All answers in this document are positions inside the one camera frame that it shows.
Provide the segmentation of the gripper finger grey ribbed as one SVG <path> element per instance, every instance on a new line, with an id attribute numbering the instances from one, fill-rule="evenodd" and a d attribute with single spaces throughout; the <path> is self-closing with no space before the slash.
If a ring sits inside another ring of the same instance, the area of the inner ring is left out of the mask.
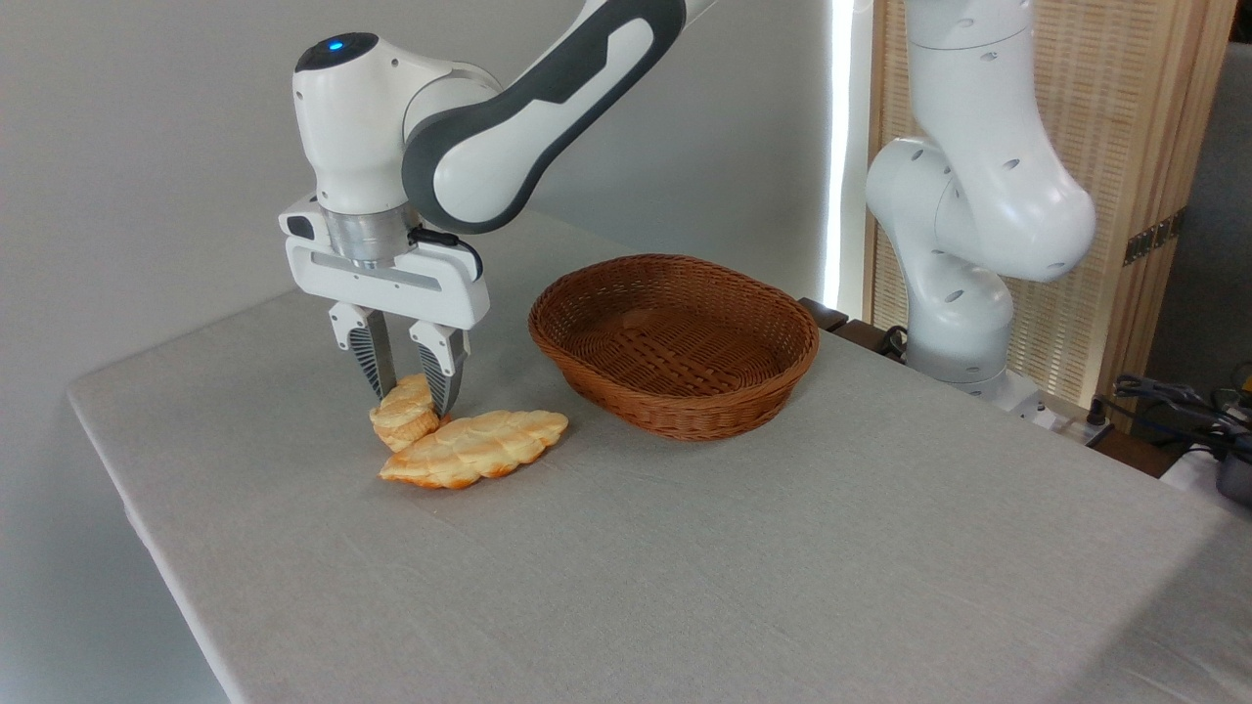
<path id="1" fill-rule="evenodd" d="M 432 395 L 434 413 L 446 418 L 456 405 L 464 378 L 464 360 L 470 356 L 467 333 L 464 329 L 419 319 L 411 324 L 409 337 L 419 344 L 422 370 Z"/>
<path id="2" fill-rule="evenodd" d="M 373 392 L 379 400 L 386 398 L 397 377 L 384 313 L 347 302 L 337 302 L 328 313 L 336 343 L 352 352 Z"/>

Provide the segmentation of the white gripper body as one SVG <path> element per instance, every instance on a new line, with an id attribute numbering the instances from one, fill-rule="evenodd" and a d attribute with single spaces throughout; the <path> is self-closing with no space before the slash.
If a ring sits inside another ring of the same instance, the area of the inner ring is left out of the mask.
<path id="1" fill-rule="evenodd" d="M 431 324 L 475 329 L 490 293 L 464 246 L 417 243 L 388 266 L 366 268 L 332 247 L 326 209 L 307 195 L 279 217 L 290 274 L 300 291 Z"/>

